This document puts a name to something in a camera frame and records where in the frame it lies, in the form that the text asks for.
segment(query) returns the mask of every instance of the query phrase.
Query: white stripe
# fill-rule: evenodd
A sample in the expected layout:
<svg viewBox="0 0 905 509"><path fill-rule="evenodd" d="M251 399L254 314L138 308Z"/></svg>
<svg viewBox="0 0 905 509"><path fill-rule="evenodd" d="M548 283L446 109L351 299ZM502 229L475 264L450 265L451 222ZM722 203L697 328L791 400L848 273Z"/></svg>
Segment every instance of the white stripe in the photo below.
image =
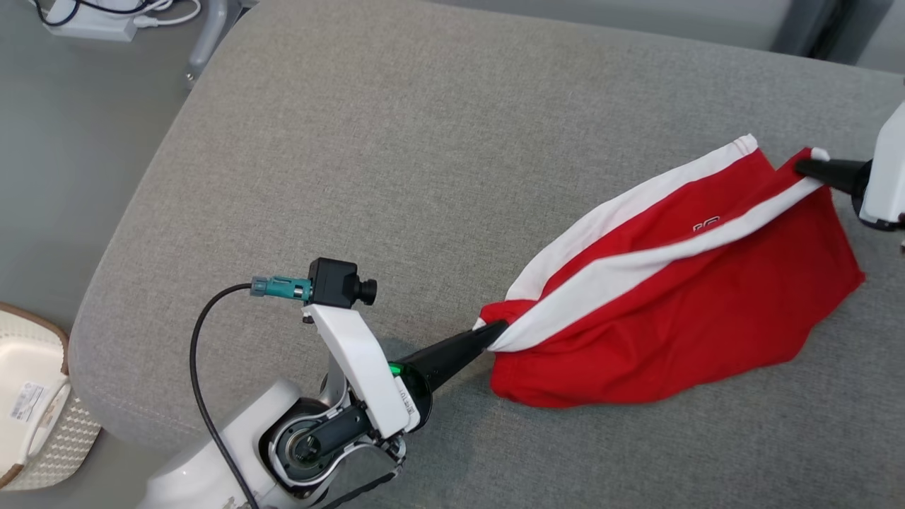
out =
<svg viewBox="0 0 905 509"><path fill-rule="evenodd" d="M817 180L803 178L744 215L687 241L595 260L512 323L488 350L522 351L534 347L631 291L670 262L699 255L756 232L820 186Z"/></svg>
<svg viewBox="0 0 905 509"><path fill-rule="evenodd" d="M550 276L598 239L663 200L679 187L715 175L755 150L757 140L748 134L702 158L651 178L598 206L525 265L506 293L506 300L536 301Z"/></svg>

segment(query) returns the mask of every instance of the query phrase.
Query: logo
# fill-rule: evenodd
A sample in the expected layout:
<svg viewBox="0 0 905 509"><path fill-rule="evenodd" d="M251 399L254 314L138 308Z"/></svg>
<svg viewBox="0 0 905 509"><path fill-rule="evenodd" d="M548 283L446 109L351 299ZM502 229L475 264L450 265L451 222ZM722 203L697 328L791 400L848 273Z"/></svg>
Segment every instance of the logo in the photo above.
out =
<svg viewBox="0 0 905 509"><path fill-rule="evenodd" d="M716 223L717 221L719 221L719 216L711 217L711 218L708 219L707 221L704 221L703 223L698 223L697 225L695 225L695 226L691 229L691 231L692 231L692 232L696 232L696 231L702 229L704 226L712 225L713 223Z"/></svg>

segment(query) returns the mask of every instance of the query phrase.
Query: floor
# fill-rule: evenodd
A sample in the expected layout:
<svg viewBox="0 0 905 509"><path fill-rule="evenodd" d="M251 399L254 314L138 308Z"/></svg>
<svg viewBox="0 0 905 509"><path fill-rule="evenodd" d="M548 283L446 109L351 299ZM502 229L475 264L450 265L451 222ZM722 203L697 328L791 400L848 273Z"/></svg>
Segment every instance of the floor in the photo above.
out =
<svg viewBox="0 0 905 509"><path fill-rule="evenodd" d="M200 21L94 43L51 35L27 0L0 2L0 302L71 327L186 98ZM164 459L102 434L74 477L0 493L0 509L134 507Z"/></svg>

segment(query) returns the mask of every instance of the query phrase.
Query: black cable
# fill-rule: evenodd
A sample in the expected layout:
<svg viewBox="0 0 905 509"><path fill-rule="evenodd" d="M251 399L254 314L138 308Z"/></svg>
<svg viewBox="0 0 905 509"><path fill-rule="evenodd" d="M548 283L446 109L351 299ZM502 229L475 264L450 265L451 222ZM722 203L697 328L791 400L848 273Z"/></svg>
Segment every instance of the black cable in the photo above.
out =
<svg viewBox="0 0 905 509"><path fill-rule="evenodd" d="M214 440L214 443L217 444L217 448L220 449L220 454L223 455L230 471L233 472L233 476L235 477L236 482L239 483L239 487L242 488L242 493L248 500L249 509L260 509L257 501L254 500L254 494L252 493L251 488L248 487L248 483L245 482L245 478L242 476L242 471L240 471L239 467L235 464L235 460L233 460L233 456L230 455L229 449L226 448L226 445L220 438L220 434L217 433L217 428L214 426L214 421L211 419L211 415L207 413L205 400L201 397L201 388L198 387L198 367L196 362L198 355L198 334L201 332L201 325L205 322L205 318L211 311L211 308L214 307L214 304L216 304L217 301L223 299L226 295L238 292L240 290L248 290L251 287L252 285L250 283L230 286L229 288L215 295L210 301L208 301L205 308L201 310L201 314L198 315L198 320L195 322L195 330L192 331L192 341L188 345L188 374L192 379L192 391L195 393L195 402L198 404L198 411L201 412L201 419L204 420L205 426L207 426L207 431L210 432L211 438Z"/></svg>
<svg viewBox="0 0 905 509"><path fill-rule="evenodd" d="M38 18L41 19L41 23L46 24L47 26L63 26L72 21L72 18L74 18L75 15L79 12L79 7L82 5L111 14L138 14L142 10L144 10L145 7L151 5L151 3L152 0L142 0L141 4L138 4L137 7L125 11L120 11L118 9L110 9L109 7L104 7L103 5L92 4L91 2L86 2L85 0L75 0L74 4L72 5L72 10L69 12L69 15L67 15L60 21L53 22L47 21L47 16L44 15L44 11L41 8L41 4L38 2L38 0L34 0L34 7L38 11Z"/></svg>
<svg viewBox="0 0 905 509"><path fill-rule="evenodd" d="M41 19L41 23L46 24L47 26L63 26L72 21L72 18L79 12L79 2L72 5L72 10L69 12L68 16L60 21L54 22L47 21L47 18L44 16L44 10L41 8L41 4L38 3L38 0L34 0L34 8L38 10L38 18Z"/></svg>
<svg viewBox="0 0 905 509"><path fill-rule="evenodd" d="M352 500L353 498L356 498L357 496L359 496L365 492L369 492L369 491L373 490L374 488L380 486L383 483L388 483L388 482L392 481L393 479L395 479L396 475L397 475L396 472L390 472L388 474L384 474L383 476L378 477L377 479L371 481L370 483L367 483L366 485L363 485L359 488L356 488L356 489L348 492L345 495L342 495L341 497L337 498L333 502L330 502L329 504L324 505L320 509L336 509L337 507L345 504L349 500Z"/></svg>

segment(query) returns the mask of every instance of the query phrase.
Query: white plastic housing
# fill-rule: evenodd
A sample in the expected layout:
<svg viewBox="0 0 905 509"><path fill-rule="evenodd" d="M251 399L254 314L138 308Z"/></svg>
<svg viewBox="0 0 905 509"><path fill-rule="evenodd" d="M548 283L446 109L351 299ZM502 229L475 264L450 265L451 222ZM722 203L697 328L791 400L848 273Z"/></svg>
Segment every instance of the white plastic housing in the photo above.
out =
<svg viewBox="0 0 905 509"><path fill-rule="evenodd" d="M277 484L258 453L261 436L300 396L294 384L277 380L260 397L238 408L225 426L218 425L261 507L293 509L309 505L291 497ZM245 507L244 503L242 489L205 431L204 438L148 479L148 490L138 509L224 509Z"/></svg>
<svg viewBox="0 0 905 509"><path fill-rule="evenodd" d="M899 222L905 213L905 102L880 129L861 217Z"/></svg>
<svg viewBox="0 0 905 509"><path fill-rule="evenodd" d="M357 311L312 304L305 308L342 368L371 424L384 438L408 425L409 415L383 349Z"/></svg>

